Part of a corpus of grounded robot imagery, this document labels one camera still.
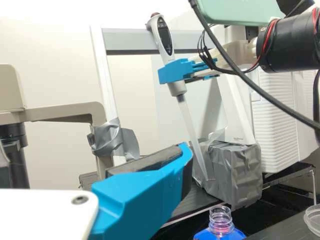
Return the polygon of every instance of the green device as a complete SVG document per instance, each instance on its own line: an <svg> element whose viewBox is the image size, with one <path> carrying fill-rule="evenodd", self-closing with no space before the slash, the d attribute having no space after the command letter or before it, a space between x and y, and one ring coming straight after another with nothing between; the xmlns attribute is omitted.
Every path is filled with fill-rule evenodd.
<svg viewBox="0 0 320 240"><path fill-rule="evenodd" d="M277 0L197 0L210 24L265 26L271 17L283 18Z"/></svg>

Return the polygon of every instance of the black pole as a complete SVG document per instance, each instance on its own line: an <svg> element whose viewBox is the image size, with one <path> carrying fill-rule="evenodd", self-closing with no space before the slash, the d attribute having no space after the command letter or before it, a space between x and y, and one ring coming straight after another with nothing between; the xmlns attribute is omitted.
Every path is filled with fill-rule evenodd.
<svg viewBox="0 0 320 240"><path fill-rule="evenodd" d="M24 147L28 145L24 123L0 125L0 141L5 154L10 160L12 187L29 189Z"/></svg>

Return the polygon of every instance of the blue liquid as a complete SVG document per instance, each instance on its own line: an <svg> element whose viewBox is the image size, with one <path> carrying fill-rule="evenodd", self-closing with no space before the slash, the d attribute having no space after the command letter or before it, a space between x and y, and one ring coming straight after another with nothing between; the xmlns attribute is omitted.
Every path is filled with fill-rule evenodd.
<svg viewBox="0 0 320 240"><path fill-rule="evenodd" d="M220 238L210 232L209 228L207 228L194 235L193 240L242 240L245 238L246 235L236 228L229 234L221 236Z"/></svg>

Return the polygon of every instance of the blue clamp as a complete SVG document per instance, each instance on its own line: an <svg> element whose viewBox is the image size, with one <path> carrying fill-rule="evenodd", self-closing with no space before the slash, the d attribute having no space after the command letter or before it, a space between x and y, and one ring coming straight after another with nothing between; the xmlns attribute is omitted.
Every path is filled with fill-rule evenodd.
<svg viewBox="0 0 320 240"><path fill-rule="evenodd" d="M192 180L193 153L186 143L178 147L180 154L159 169L119 173L92 185L99 210L89 240L150 239L170 219Z"/></svg>
<svg viewBox="0 0 320 240"><path fill-rule="evenodd" d="M168 84L189 79L191 74L208 68L204 62L196 63L195 61L189 61L188 58L180 58L169 62L158 70L159 82L160 84Z"/></svg>

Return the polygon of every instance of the bottle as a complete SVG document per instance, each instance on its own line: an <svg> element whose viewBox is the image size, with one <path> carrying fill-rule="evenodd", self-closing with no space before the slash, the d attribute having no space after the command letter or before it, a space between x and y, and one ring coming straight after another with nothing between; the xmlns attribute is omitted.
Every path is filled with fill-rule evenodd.
<svg viewBox="0 0 320 240"><path fill-rule="evenodd" d="M232 222L231 210L227 206L215 206L209 211L208 228L194 235L193 240L242 240L246 238Z"/></svg>

